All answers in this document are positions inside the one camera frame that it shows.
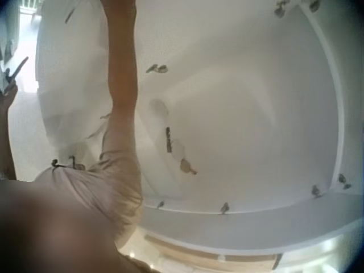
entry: person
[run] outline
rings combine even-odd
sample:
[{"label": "person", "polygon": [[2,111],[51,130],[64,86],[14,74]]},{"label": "person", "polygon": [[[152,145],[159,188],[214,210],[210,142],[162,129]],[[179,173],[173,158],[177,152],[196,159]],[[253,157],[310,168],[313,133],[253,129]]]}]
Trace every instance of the person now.
[{"label": "person", "polygon": [[135,0],[101,0],[109,27],[108,83],[113,107],[100,161],[88,170],[54,164],[33,183],[16,180],[8,112],[12,82],[0,96],[0,267],[7,272],[154,272],[118,253],[142,210],[135,152],[138,96]]}]

